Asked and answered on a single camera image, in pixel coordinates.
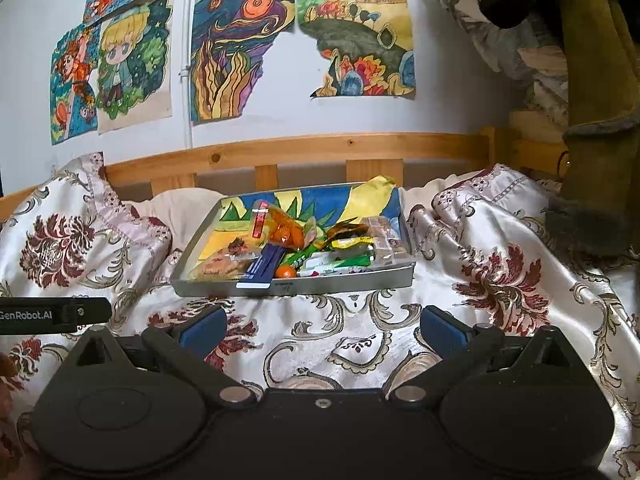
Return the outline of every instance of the wall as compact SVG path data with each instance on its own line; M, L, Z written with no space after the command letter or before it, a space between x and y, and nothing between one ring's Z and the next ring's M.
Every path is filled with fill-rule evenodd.
M473 133L506 124L517 92L484 65L471 42L435 0L408 0L414 24L417 92L392 97L311 100L326 70L315 41L282 33L264 59L264 76L242 117L193 128L194 146L259 137L338 132ZM185 147L182 88L182 6L174 0L173 117L99 136L50 145L50 57L82 19L84 0L3 0L0 4L0 168L5 193L42 182L52 167L101 150L108 164Z

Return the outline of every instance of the wooden headboard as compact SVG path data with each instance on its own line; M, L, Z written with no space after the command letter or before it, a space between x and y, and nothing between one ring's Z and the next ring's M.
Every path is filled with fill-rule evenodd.
M469 171L503 162L555 174L564 144L519 139L511 128L486 127L477 135L374 133L247 140L146 156L106 167L114 187L150 182L153 195L194 187L198 173L255 168L255 189L278 189L278 164L344 162L348 182L388 174L402 186L404 160L464 160ZM6 220L35 188L0 198Z

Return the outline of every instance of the floral bedspread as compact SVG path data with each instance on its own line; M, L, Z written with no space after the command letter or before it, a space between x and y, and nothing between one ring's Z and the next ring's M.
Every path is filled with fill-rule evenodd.
M558 254L544 225L552 190L498 165L461 182L404 192L418 257L409 288L208 299L175 295L168 277L180 249L171 247L170 229L121 204L101 175L99 154L81 157L18 208L0 232L0 296L106 296L110 328L120 335L179 323L220 304L228 331L206 361L258 394L267 387L395 388L439 360L420 336L427 304L511 334L555 324L615 414L601 470L610 478L636 476L636 264L631 257L596 262ZM7 382L14 413L5 436L14 442L2 440L16 462L30 447L28 412L79 335L0 338L0 351L20 370Z

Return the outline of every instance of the beige pillow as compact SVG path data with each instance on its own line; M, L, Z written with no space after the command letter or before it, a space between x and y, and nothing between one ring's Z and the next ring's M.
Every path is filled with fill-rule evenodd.
M127 203L131 204L141 217L158 218L171 229L174 237L173 248L184 250L207 214L223 197L224 195L217 191L190 187L171 189L144 202Z

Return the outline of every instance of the plastic bag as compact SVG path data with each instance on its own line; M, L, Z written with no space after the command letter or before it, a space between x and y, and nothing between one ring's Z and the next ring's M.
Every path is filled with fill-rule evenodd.
M240 280L251 264L260 257L260 249L236 238L198 264L188 275L194 282L224 282Z
M369 236L373 238L376 257L373 267L388 267L410 264L415 261L402 243L400 235L391 227L390 220L385 216L369 216L362 219L364 225L369 226Z
M282 209L264 200L257 200L251 212L252 237L256 244L267 241L292 251L301 251L316 238L316 219L309 219L305 227L287 215Z

